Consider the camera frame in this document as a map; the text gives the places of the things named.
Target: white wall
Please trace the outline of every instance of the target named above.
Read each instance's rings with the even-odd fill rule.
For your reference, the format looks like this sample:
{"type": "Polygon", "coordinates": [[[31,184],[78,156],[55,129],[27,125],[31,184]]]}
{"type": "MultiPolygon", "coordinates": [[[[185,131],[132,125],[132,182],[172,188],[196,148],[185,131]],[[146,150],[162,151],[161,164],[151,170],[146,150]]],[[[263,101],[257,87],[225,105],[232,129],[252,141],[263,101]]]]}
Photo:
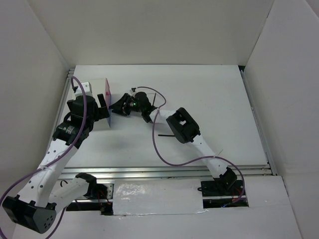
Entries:
{"type": "Polygon", "coordinates": [[[318,238],[319,18],[276,0],[245,78],[305,239],[318,238]]]}
{"type": "Polygon", "coordinates": [[[273,0],[28,0],[70,64],[246,65],[273,0]]]}
{"type": "Polygon", "coordinates": [[[311,8],[314,10],[314,12],[319,16],[319,1],[318,0],[306,0],[311,6],[311,8]]]}
{"type": "MultiPolygon", "coordinates": [[[[0,1],[0,194],[34,170],[48,144],[66,68],[23,0],[0,1]]],[[[0,209],[9,237],[14,224],[0,209]]]]}

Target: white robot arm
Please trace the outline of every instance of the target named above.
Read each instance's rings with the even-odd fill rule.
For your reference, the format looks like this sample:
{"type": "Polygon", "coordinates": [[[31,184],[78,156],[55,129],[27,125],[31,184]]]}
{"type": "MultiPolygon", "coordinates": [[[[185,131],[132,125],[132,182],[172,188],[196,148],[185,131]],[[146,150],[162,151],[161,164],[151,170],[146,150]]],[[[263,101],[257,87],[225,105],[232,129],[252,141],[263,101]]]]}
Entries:
{"type": "Polygon", "coordinates": [[[84,98],[81,90],[74,88],[75,100],[67,102],[70,112],[55,130],[50,147],[40,163],[42,170],[34,174],[26,186],[15,197],[7,196],[2,206],[11,220],[17,224],[45,233],[53,225],[58,212],[80,196],[96,199],[97,194],[107,194],[107,187],[97,184],[96,178],[90,174],[79,173],[63,188],[52,192],[67,162],[75,155],[82,142],[89,136],[95,121],[109,117],[103,94],[99,94],[99,108],[92,97],[89,82],[82,83],[85,89],[87,112],[83,130],[77,141],[74,139],[80,132],[84,114],[84,98]],[[48,163],[67,153],[49,167],[48,163]]]}
{"type": "MultiPolygon", "coordinates": [[[[177,140],[196,150],[199,157],[215,156],[215,152],[208,146],[200,134],[199,126],[184,108],[177,111],[155,110],[150,114],[154,121],[155,115],[159,112],[156,123],[167,122],[177,140]]],[[[213,178],[220,178],[229,171],[228,165],[217,158],[204,158],[202,162],[207,166],[213,178]]]]}

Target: purple cable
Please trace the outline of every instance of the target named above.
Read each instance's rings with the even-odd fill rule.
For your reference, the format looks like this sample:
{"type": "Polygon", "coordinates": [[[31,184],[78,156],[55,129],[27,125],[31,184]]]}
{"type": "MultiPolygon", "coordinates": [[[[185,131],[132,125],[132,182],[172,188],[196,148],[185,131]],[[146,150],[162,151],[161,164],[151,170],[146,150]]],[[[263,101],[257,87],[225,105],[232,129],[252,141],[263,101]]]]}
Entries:
{"type": "Polygon", "coordinates": [[[146,88],[146,89],[150,89],[150,90],[152,90],[152,91],[155,91],[155,92],[158,93],[160,96],[162,96],[163,99],[164,99],[164,103],[158,107],[158,111],[157,111],[157,113],[156,113],[156,115],[155,115],[155,117],[154,117],[153,126],[152,126],[153,146],[154,146],[154,149],[155,149],[156,154],[157,154],[158,157],[161,159],[161,161],[163,161],[165,164],[167,164],[167,165],[169,165],[169,166],[181,167],[181,166],[185,166],[185,165],[188,165],[188,164],[190,164],[190,163],[193,163],[193,162],[195,162],[195,161],[198,161],[198,160],[201,160],[201,159],[205,159],[205,158],[218,158],[218,159],[220,159],[220,160],[223,160],[223,161],[229,163],[230,165],[232,165],[232,166],[239,172],[239,174],[240,174],[240,176],[241,176],[241,178],[242,178],[242,181],[243,181],[243,188],[242,188],[242,191],[241,191],[239,197],[236,198],[236,199],[235,199],[234,201],[232,201],[231,203],[236,203],[236,202],[242,200],[242,197],[244,196],[244,193],[245,193],[245,179],[244,179],[244,175],[243,175],[243,173],[240,171],[240,169],[239,169],[235,164],[233,164],[232,162],[230,162],[229,160],[227,160],[227,159],[225,159],[225,158],[222,158],[222,157],[219,157],[219,156],[203,156],[203,157],[199,157],[199,158],[190,160],[190,161],[188,161],[188,162],[186,162],[186,163],[173,164],[173,163],[167,162],[167,161],[160,155],[160,152],[159,152],[159,150],[158,150],[158,148],[157,148],[157,146],[156,146],[156,143],[155,143],[155,123],[156,123],[156,119],[157,119],[157,117],[159,116],[159,113],[160,113],[160,112],[159,112],[159,109],[166,104],[166,98],[165,98],[160,92],[158,92],[157,90],[155,90],[155,89],[153,89],[153,88],[151,88],[151,87],[140,86],[140,87],[137,87],[137,89],[138,89],[138,88],[146,88]]]}
{"type": "MultiPolygon", "coordinates": [[[[80,130],[79,130],[78,134],[76,135],[75,139],[73,140],[73,142],[71,143],[71,145],[68,147],[68,149],[67,149],[64,153],[62,153],[57,159],[54,159],[52,162],[46,164],[45,167],[50,167],[52,164],[56,163],[56,162],[59,161],[61,158],[63,158],[63,157],[71,150],[71,148],[76,144],[76,142],[78,141],[79,137],[81,136],[81,133],[82,133],[83,128],[84,128],[84,126],[85,126],[86,112],[87,112],[85,91],[84,91],[84,88],[83,88],[81,82],[80,82],[79,79],[76,78],[75,76],[72,76],[72,77],[71,77],[71,85],[72,85],[72,87],[74,87],[73,80],[75,80],[75,81],[78,83],[79,87],[81,88],[82,95],[83,95],[84,110],[83,110],[82,124],[81,124],[81,127],[80,127],[80,130]]],[[[35,171],[33,171],[33,172],[31,172],[31,173],[25,175],[24,177],[20,178],[20,179],[17,180],[16,182],[14,182],[14,183],[4,192],[4,194],[1,196],[1,198],[0,198],[0,205],[2,205],[2,202],[4,201],[4,198],[7,196],[7,194],[11,191],[12,188],[14,188],[16,185],[18,185],[18,184],[19,184],[20,182],[22,182],[23,180],[25,180],[25,179],[31,177],[32,175],[34,175],[34,174],[40,172],[41,170],[42,170],[41,168],[38,168],[38,169],[36,169],[35,171]]],[[[60,218],[58,224],[56,225],[56,227],[54,228],[53,232],[55,232],[56,229],[57,229],[57,227],[60,225],[60,222],[61,222],[61,220],[62,220],[63,214],[64,214],[64,212],[62,212],[61,218],[60,218]]],[[[3,234],[3,231],[2,231],[2,229],[1,229],[1,227],[0,227],[0,236],[1,236],[3,239],[7,239],[7,238],[5,237],[5,235],[3,234]]]]}

